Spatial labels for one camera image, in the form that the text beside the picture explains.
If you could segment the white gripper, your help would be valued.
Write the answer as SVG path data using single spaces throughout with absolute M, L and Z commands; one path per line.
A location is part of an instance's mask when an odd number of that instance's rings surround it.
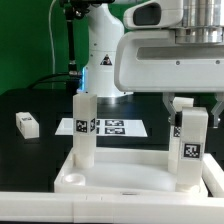
M 224 44 L 177 44 L 172 30 L 129 32 L 117 47 L 114 82 L 124 92 L 165 92 L 168 121 L 180 126 L 174 93 L 224 92 Z

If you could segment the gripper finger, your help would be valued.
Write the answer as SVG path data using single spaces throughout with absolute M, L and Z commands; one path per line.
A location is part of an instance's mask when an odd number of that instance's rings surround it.
M 213 127 L 217 128 L 219 125 L 219 115 L 224 110 L 224 92 L 219 92 L 215 96 L 216 104 L 212 109 Z

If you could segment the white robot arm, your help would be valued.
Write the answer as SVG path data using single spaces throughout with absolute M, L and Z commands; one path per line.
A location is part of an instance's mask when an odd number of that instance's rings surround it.
M 86 89 L 101 96 L 161 92 L 171 117 L 176 93 L 214 93 L 210 124 L 224 111 L 224 0 L 145 0 L 121 21 L 90 2 Z

